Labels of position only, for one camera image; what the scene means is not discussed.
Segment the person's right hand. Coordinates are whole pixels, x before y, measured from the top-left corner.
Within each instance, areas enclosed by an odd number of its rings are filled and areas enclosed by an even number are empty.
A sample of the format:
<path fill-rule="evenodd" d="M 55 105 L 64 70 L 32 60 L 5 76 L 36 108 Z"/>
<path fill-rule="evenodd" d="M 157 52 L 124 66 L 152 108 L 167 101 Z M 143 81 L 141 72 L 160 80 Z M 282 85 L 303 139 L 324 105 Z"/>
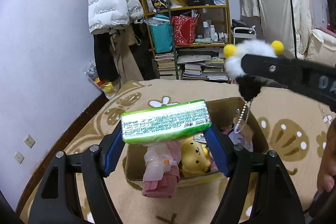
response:
<path fill-rule="evenodd" d="M 335 186 L 335 120 L 327 132 L 327 142 L 317 177 L 317 190 L 330 192 Z"/>

